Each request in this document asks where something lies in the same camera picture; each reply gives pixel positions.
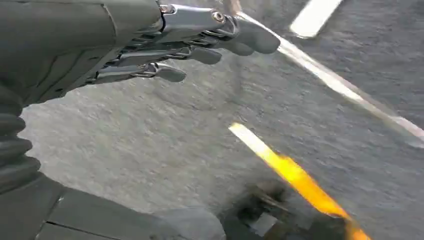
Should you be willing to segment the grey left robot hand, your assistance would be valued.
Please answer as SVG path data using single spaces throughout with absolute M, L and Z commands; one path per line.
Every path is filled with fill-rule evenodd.
M 0 3 L 0 237 L 3 240 L 224 240 L 213 213 L 138 212 L 40 171 L 19 137 L 25 107 L 77 88 L 132 78 L 180 82 L 166 60 L 213 65 L 218 49 L 272 54 L 263 26 L 214 8 L 157 0 L 3 0 Z

